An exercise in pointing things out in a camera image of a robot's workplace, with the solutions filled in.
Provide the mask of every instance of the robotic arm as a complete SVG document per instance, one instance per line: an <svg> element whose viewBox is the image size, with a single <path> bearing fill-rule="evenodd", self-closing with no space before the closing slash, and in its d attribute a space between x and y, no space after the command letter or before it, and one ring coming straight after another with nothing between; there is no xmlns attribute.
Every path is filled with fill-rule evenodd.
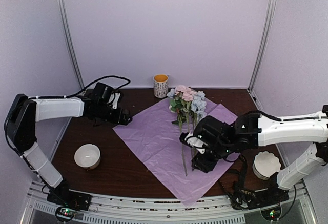
<svg viewBox="0 0 328 224"><path fill-rule="evenodd" d="M117 107L122 94L103 83L97 83L87 96L28 98L18 94L5 120L5 134L15 145L10 147L49 187L47 200L77 210L87 210L91 196L69 190L67 181L40 149L35 137L35 123L61 117L101 118L115 124L132 121L128 110Z"/></svg>
<svg viewBox="0 0 328 224"><path fill-rule="evenodd" d="M312 141L291 165L271 176L269 189L256 193L251 208L258 208L286 200L286 196L288 199L286 193L294 184L328 162L327 114L328 106L313 114L288 117L254 111L238 117L231 125L207 116L193 133L181 134L180 141L197 149L192 167L205 173L232 153L277 143Z"/></svg>

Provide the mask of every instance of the wood surface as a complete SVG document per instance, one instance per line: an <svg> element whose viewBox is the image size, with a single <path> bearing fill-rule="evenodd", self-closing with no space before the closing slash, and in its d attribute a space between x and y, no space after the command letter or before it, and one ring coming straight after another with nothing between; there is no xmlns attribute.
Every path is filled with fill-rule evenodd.
<svg viewBox="0 0 328 224"><path fill-rule="evenodd" d="M248 92L243 89L203 89L206 97L217 104L223 104L236 115L242 115L256 107ZM157 103L161 99L153 96L153 89L123 89L124 97L120 106L130 109L135 115ZM125 143L113 131L115 125L102 123L94 127L94 121L87 118L73 118L64 134L53 164L70 183L71 189L84 192L121 197L174 198L174 195L139 161ZM101 151L100 165L90 171L80 168L74 162L75 151L84 144L95 144ZM267 187L268 182L260 180L252 171L252 162L260 151L269 151L279 157L275 145L256 150L247 150L243 155L248 161L245 187L259 190ZM237 161L232 168L240 169ZM225 174L221 182L231 190L235 175ZM205 194L216 196L224 194L218 184Z"/></svg>

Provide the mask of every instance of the white wall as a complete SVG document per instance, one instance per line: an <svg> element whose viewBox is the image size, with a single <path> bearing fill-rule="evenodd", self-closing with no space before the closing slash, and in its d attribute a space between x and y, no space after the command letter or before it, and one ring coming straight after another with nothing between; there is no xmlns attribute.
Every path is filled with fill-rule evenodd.
<svg viewBox="0 0 328 224"><path fill-rule="evenodd" d="M63 95L78 90L56 0L0 0L0 123L15 95ZM49 156L66 120L37 124ZM17 223L31 183L27 166L5 143L0 129L0 223Z"/></svg>
<svg viewBox="0 0 328 224"><path fill-rule="evenodd" d="M100 75L150 87L247 87L268 0L65 0L85 83ZM118 82L107 83L118 85Z"/></svg>
<svg viewBox="0 0 328 224"><path fill-rule="evenodd" d="M273 115L319 111L328 104L328 0L278 0L255 94ZM308 142L284 144L293 162ZM320 223L326 221L328 168L305 178Z"/></svg>

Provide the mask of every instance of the patterned mug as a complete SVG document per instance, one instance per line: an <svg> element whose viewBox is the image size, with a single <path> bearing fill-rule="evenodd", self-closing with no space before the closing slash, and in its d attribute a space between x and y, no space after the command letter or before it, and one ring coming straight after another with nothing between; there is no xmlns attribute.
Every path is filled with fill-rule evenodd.
<svg viewBox="0 0 328 224"><path fill-rule="evenodd" d="M158 98L166 97L169 91L169 77L165 74L154 76L154 95Z"/></svg>

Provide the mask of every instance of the purple cloth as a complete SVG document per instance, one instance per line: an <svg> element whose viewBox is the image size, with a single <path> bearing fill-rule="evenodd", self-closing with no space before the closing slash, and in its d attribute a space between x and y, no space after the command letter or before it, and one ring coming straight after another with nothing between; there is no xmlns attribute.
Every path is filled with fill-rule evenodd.
<svg viewBox="0 0 328 224"><path fill-rule="evenodd" d="M228 124L237 118L223 105L216 105L208 99L206 112ZM232 163L220 160L214 170L207 174L199 170L192 171L191 149L184 146L188 171L186 176L182 163L182 144L179 142L180 129L171 123L174 120L176 114L170 112L169 99L166 98L135 115L127 126L116 126L114 131L177 199L186 207L191 207ZM229 160L236 160L237 157L237 154L232 154Z"/></svg>

